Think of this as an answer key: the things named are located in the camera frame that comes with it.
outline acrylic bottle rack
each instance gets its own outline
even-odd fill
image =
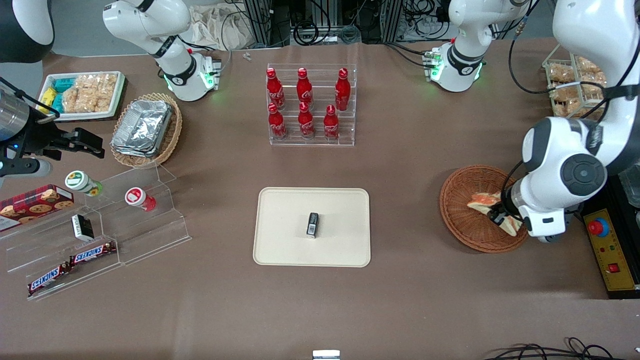
[[[276,70],[278,79],[284,88],[285,106],[280,110],[289,136],[285,140],[273,138],[271,128],[269,131],[269,142],[271,145],[315,145],[315,146],[354,146],[356,138],[356,90],[358,84],[358,72],[355,64],[269,64]],[[314,116],[314,128],[316,135],[311,140],[302,138],[300,125],[298,124],[298,113],[300,112],[298,93],[298,69],[307,69],[307,77],[311,81],[314,93],[314,105],[311,113]],[[336,111],[339,119],[338,140],[327,140],[324,137],[324,115],[329,104],[335,105],[335,83],[338,80],[338,70],[345,67],[349,71],[349,83],[351,84],[351,96],[349,106],[346,111]],[[267,105],[271,102],[269,93],[266,92]],[[265,119],[268,119],[269,112],[265,107]]]
[[[74,207],[18,226],[0,237],[7,248],[7,271],[26,276],[27,297],[27,284],[68,261],[70,256],[109,241],[116,243],[117,252],[76,265],[68,274],[28,297],[42,299],[190,240],[184,217],[173,206],[168,183],[174,179],[167,169],[151,163],[100,181],[103,191],[97,197],[74,193]],[[145,212],[126,204],[124,194],[134,186],[156,199],[153,211]],[[75,214],[91,221],[93,241],[81,241],[74,236],[71,217]]]

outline table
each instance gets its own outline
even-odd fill
[[[516,45],[516,75],[543,88],[540,63],[553,39]],[[234,54],[220,90],[179,102],[184,128],[165,163],[178,179],[175,206],[193,239],[39,302],[24,277],[0,272],[0,354],[9,359],[308,359],[336,348],[344,359],[481,359],[565,336],[631,357],[640,307],[605,300],[584,228],[557,244],[528,239],[514,252],[480,254],[440,218],[438,193],[455,169],[511,168],[527,129],[550,115],[545,95],[509,77],[509,43],[492,44],[477,83],[452,94],[382,45],[286,47]],[[433,44],[416,44],[429,49]],[[352,149],[271,147],[267,63],[357,63],[358,133]],[[52,56],[45,73],[119,70],[125,103],[168,92],[150,56]],[[105,139],[113,122],[80,124]],[[78,124],[65,124],[71,129]],[[47,179],[5,182],[3,198],[81,168],[96,179],[124,170],[65,153]],[[259,266],[253,262],[258,193],[266,186],[358,187],[371,196],[371,262],[365,268]],[[0,268],[6,260],[0,256]]]

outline coca-cola bottle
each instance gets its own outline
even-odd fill
[[[276,104],[278,109],[284,108],[284,89],[273,67],[267,69],[267,91],[271,102]]]
[[[343,67],[338,71],[338,82],[335,84],[335,106],[339,111],[347,110],[349,106],[349,96],[351,95],[351,84],[349,84],[349,71]]]
[[[302,138],[305,140],[311,140],[316,135],[314,129],[314,117],[309,112],[309,104],[307,102],[300,103],[300,114],[298,114],[298,122],[300,123],[300,132],[302,132]]]
[[[284,126],[284,119],[278,111],[278,106],[273,102],[269,104],[269,126],[275,140],[285,140],[287,138],[287,127]]]
[[[298,69],[298,84],[296,85],[298,91],[298,100],[300,102],[306,102],[309,105],[309,109],[314,107],[314,91],[311,82],[307,78],[307,70],[303,67]]]
[[[338,139],[338,115],[335,114],[335,106],[329,104],[324,116],[324,137],[329,140]]]

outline wicker basket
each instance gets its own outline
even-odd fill
[[[515,250],[527,238],[522,226],[510,236],[477,210],[467,207],[475,193],[496,193],[507,174],[499,168],[474,165],[460,168],[444,182],[440,191],[440,213],[449,230],[465,245],[481,252]],[[510,179],[508,185],[515,183]]]
[[[178,144],[178,137],[180,136],[180,131],[182,130],[182,114],[180,114],[180,109],[178,108],[178,104],[176,104],[171,97],[165,94],[153,93],[153,94],[142,95],[141,97],[137,98],[134,101],[137,101],[137,100],[165,101],[168,104],[171,104],[171,107],[173,108],[171,118],[169,119],[169,125],[166,128],[166,132],[164,133],[162,144],[160,145],[160,151],[158,155],[153,158],[144,158],[142,156],[120,154],[119,152],[115,151],[113,146],[111,147],[111,152],[113,153],[113,156],[116,158],[116,160],[118,160],[119,163],[130,166],[130,167],[139,167],[147,163],[150,163],[152,161],[155,161],[158,164],[162,164],[169,158],[169,156],[175,149],[175,146]],[[120,117],[118,117],[116,128],[113,130],[114,135],[116,131],[118,131],[118,128],[122,123],[122,118],[127,113],[127,110],[131,107],[131,104],[133,104],[133,101],[129,103],[129,105],[127,105],[126,109],[123,112],[121,112]]]

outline aluminum foil container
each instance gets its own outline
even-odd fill
[[[171,105],[164,101],[134,101],[113,135],[111,146],[126,155],[157,155],[171,113]]]

